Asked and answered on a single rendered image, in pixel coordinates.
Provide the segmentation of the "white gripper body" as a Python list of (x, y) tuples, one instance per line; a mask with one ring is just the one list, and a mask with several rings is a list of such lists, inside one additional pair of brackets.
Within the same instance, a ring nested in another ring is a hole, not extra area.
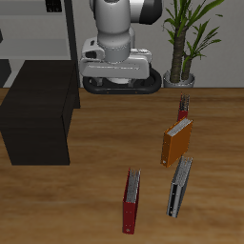
[(105, 61), (105, 51), (98, 49), (82, 53), (80, 73), (87, 77), (146, 79), (150, 75), (152, 54), (145, 49), (131, 49), (129, 57), (120, 63)]

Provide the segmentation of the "small red book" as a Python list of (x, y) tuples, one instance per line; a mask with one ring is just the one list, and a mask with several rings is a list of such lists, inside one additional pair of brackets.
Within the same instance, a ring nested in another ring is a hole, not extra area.
[(182, 93), (179, 101), (179, 109), (178, 109), (178, 116), (177, 116), (178, 121), (188, 116), (189, 103), (190, 103), (190, 96), (188, 94)]

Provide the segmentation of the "orange book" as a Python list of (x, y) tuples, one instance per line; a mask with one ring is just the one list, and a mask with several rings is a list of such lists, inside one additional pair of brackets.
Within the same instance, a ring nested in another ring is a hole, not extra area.
[(189, 148), (193, 121), (183, 117), (164, 131), (161, 164), (169, 168)]

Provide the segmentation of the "black and grey book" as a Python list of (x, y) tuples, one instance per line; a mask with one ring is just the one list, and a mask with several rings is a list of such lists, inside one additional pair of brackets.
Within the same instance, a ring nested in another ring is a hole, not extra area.
[(187, 188), (193, 159), (181, 156), (175, 170), (169, 194), (167, 215), (177, 218)]

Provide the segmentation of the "large red book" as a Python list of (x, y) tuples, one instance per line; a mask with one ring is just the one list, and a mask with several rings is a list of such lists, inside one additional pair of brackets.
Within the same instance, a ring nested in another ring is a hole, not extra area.
[(128, 170), (126, 188), (123, 196), (124, 234), (134, 234), (139, 201), (140, 174), (141, 172), (139, 170)]

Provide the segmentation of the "green pot plant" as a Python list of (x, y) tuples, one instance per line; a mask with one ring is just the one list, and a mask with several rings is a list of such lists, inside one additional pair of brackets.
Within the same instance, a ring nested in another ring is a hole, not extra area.
[(223, 2), (224, 0), (213, 0), (206, 4), (206, 0), (203, 0), (195, 10), (191, 10), (192, 0), (173, 0), (174, 13), (167, 9), (171, 17), (164, 21), (164, 25), (169, 23), (173, 28), (168, 30), (171, 37), (169, 42), (173, 45), (173, 60), (171, 69), (163, 75), (165, 88), (193, 87), (195, 77), (190, 73), (192, 61), (196, 57), (204, 57), (201, 52), (205, 48), (220, 42), (220, 39), (214, 39), (218, 28), (203, 36), (209, 20), (198, 27), (194, 23)]

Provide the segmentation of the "dark wooden cabinet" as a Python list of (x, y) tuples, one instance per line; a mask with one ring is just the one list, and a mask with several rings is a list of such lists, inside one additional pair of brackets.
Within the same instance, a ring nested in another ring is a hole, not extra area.
[(13, 165), (68, 165), (72, 111), (80, 107), (76, 64), (28, 60), (0, 105), (0, 133)]

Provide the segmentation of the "small black box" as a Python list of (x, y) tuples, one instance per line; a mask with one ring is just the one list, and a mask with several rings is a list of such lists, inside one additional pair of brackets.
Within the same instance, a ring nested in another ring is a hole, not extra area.
[(61, 12), (61, 0), (45, 0), (47, 12)]

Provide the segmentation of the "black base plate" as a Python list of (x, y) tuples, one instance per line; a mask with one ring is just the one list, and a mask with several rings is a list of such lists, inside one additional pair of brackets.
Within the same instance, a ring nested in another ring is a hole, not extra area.
[(93, 94), (151, 94), (157, 92), (161, 85), (161, 75), (153, 68), (150, 68), (147, 79), (136, 79), (131, 87), (128, 84), (113, 83), (107, 78), (103, 78), (102, 85), (98, 86), (93, 77), (83, 78), (83, 87)]

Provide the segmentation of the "black shelf post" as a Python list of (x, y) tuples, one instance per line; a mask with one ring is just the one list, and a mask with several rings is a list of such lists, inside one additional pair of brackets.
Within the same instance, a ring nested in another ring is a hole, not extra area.
[(71, 61), (73, 62), (73, 74), (71, 80), (71, 91), (74, 95), (74, 105), (75, 109), (80, 108), (80, 98), (79, 98), (79, 85), (80, 85), (80, 75), (78, 71), (78, 56), (76, 47), (76, 37), (72, 10), (72, 0), (64, 0), (66, 22), (67, 22), (67, 32), (69, 39), (69, 48)]

